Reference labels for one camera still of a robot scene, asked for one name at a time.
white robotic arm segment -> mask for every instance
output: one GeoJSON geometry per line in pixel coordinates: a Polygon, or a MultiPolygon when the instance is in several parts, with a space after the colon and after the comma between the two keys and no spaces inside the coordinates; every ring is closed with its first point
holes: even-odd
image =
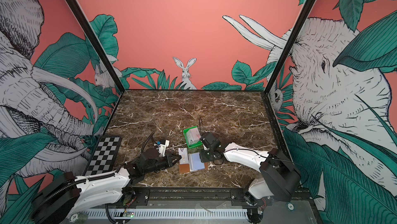
{"type": "Polygon", "coordinates": [[[68,217],[73,213],[101,204],[115,203],[122,197],[122,188],[130,182],[129,173],[124,167],[121,167],[118,172],[114,170],[93,176],[77,176],[75,181],[109,174],[115,174],[115,176],[76,185],[81,189],[80,197],[70,210],[68,217]]]}
{"type": "Polygon", "coordinates": [[[266,151],[253,150],[232,142],[227,145],[223,155],[227,161],[236,162],[260,172],[261,162],[265,161],[269,154],[266,151]]]}

rabbit illustration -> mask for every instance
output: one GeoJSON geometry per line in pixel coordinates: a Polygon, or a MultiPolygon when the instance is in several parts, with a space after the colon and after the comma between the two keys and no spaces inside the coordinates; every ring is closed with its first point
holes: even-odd
{"type": "Polygon", "coordinates": [[[182,84],[181,85],[185,85],[185,87],[183,89],[197,89],[192,82],[190,82],[190,73],[189,73],[189,67],[191,67],[195,62],[196,62],[196,58],[191,58],[189,59],[186,67],[183,66],[182,61],[180,61],[178,58],[172,57],[176,63],[176,65],[182,69],[182,84]]]}
{"type": "MultiPolygon", "coordinates": [[[[112,55],[107,54],[106,56],[108,57],[108,60],[111,63],[114,63],[117,61],[117,58],[115,58],[112,55]]],[[[116,72],[117,77],[120,78],[122,76],[122,73],[114,66],[113,66],[113,69],[116,72]]],[[[115,87],[114,80],[110,76],[109,72],[107,71],[105,65],[103,64],[103,62],[101,60],[99,61],[99,66],[96,65],[96,67],[95,67],[95,85],[102,86],[103,90],[108,87],[112,87],[112,88],[115,87]]]]}

green plastic tray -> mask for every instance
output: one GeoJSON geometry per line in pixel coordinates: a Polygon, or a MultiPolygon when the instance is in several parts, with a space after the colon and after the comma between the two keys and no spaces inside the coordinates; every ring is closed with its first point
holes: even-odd
{"type": "Polygon", "coordinates": [[[189,128],[186,128],[186,129],[183,130],[183,135],[185,136],[186,145],[187,145],[187,147],[189,147],[189,148],[195,148],[195,147],[199,147],[199,146],[202,145],[202,142],[201,142],[201,141],[199,141],[199,142],[197,142],[197,143],[194,143],[193,145],[189,145],[189,142],[187,142],[187,137],[186,137],[187,131],[189,131],[190,129],[195,128],[195,127],[197,127],[197,126],[189,127],[189,128]]]}

black and white checkerboard pattern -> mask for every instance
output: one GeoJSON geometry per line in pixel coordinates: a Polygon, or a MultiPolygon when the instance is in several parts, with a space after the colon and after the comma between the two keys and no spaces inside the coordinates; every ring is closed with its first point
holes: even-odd
{"type": "Polygon", "coordinates": [[[85,176],[112,171],[121,141],[121,137],[101,137],[85,176]]]}

table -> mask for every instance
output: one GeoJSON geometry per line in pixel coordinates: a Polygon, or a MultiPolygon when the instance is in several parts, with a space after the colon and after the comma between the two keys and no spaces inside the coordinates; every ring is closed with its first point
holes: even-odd
{"type": "MultiPolygon", "coordinates": [[[[179,147],[187,147],[183,129],[198,126],[200,117],[202,130],[220,140],[261,151],[277,147],[260,92],[129,90],[123,94],[106,131],[106,135],[123,137],[115,168],[136,158],[153,131],[155,140],[168,139],[167,150],[178,154],[179,147]]],[[[199,149],[188,149],[188,153],[199,149]]],[[[228,161],[219,166],[210,163],[208,170],[181,175],[178,166],[149,173],[136,186],[245,187],[259,174],[228,161]]]]}

